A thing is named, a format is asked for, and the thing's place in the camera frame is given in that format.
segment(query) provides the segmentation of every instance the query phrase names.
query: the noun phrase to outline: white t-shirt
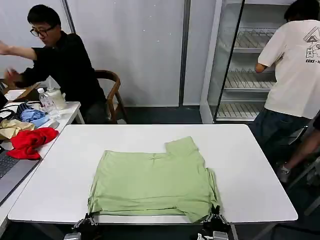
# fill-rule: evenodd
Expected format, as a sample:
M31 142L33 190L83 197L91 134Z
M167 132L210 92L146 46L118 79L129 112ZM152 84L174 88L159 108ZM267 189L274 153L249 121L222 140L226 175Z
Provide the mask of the white t-shirt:
M280 27L258 63L275 63L276 84L265 108L313 119L320 109L320 21L291 21Z

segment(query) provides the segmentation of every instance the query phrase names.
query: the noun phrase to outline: bottle cap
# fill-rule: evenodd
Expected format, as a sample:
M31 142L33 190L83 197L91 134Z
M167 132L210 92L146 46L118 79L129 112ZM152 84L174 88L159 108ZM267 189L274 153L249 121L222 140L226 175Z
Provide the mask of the bottle cap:
M43 94L45 92L45 90L42 87L38 88L37 90L38 90L38 93L40 94Z

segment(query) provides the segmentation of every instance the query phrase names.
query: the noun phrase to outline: eyeglasses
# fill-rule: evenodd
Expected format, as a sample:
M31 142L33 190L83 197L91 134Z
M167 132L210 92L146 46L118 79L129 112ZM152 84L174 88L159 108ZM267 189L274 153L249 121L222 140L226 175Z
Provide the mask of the eyeglasses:
M46 36L48 36L48 31L50 31L50 30L52 30L52 29L54 29L56 26L54 25L54 26L52 26L52 27L49 27L48 29L46 29L46 30L36 30L36 29L34 29L34 28L32 28L31 30L30 30L30 33L33 35L33 36L35 36L35 37L39 37L39 35L41 35L43 38L45 38Z

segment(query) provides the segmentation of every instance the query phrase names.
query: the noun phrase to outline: yellow cloth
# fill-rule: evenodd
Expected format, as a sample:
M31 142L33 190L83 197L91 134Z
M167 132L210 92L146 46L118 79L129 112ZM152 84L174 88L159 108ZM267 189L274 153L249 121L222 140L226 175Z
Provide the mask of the yellow cloth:
M30 122L22 122L17 119L3 120L0 123L0 139L11 139L21 130L34 130L35 125Z

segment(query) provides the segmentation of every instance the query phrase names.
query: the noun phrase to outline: glass door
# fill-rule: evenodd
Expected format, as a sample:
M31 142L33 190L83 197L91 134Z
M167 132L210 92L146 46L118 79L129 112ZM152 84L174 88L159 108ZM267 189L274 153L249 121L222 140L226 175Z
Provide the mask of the glass door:
M211 40L202 89L200 113L204 124L212 124L240 24L245 0L216 0Z

